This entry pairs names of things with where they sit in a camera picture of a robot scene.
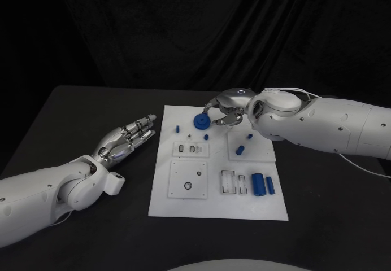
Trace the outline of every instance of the cable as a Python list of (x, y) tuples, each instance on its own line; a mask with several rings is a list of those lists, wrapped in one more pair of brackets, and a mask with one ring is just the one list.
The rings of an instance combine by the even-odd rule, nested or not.
[(340, 157), (355, 166), (357, 167), (359, 169), (362, 169), (363, 171), (366, 171), (368, 173), (373, 174), (373, 175), (378, 175), (381, 177), (385, 177), (385, 178), (391, 178), (391, 176), (386, 176), (386, 175), (382, 175), (382, 174), (378, 174), (372, 171), (368, 171), (365, 168), (362, 168), (359, 165), (356, 165), (342, 154), (340, 154)]
[(59, 225), (69, 217), (70, 217), (70, 213), (72, 213), (73, 211), (69, 211), (69, 214), (67, 214), (67, 216), (65, 217), (65, 219), (60, 221), (60, 222), (57, 222), (57, 223), (54, 223), (54, 224), (50, 224), (50, 226), (47, 226), (47, 227), (52, 227), (52, 226), (54, 226), (54, 225)]
[[(278, 90), (290, 90), (290, 91), (297, 91), (297, 92), (303, 92), (303, 93), (306, 93), (307, 94), (307, 98), (308, 98), (308, 100), (310, 100), (310, 97), (308, 97), (308, 94), (310, 95), (313, 95), (314, 97), (317, 97), (317, 98), (321, 98), (320, 96), (317, 96), (317, 95), (314, 95), (314, 94), (311, 94), (310, 92), (307, 92), (304, 89), (297, 89), (297, 88), (275, 88), (275, 89), (278, 89)], [(355, 166), (355, 167), (357, 167), (360, 170), (363, 170), (365, 172), (368, 172), (368, 173), (370, 173), (370, 174), (373, 174), (373, 175), (378, 175), (378, 176), (381, 176), (381, 177), (385, 177), (385, 178), (391, 178), (391, 176), (386, 176), (386, 175), (382, 175), (382, 174), (378, 174), (378, 173), (375, 173), (375, 172), (372, 172), (372, 171), (369, 171), (369, 170), (366, 170), (365, 168), (362, 168), (359, 165), (356, 165), (342, 154), (340, 154), (340, 157)]]

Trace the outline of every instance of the black curtain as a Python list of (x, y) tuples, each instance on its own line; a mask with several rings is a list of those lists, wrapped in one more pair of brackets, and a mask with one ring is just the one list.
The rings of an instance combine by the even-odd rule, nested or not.
[(7, 5), (1, 151), (14, 149), (57, 85), (205, 91), (290, 86), (391, 107), (388, 0)]

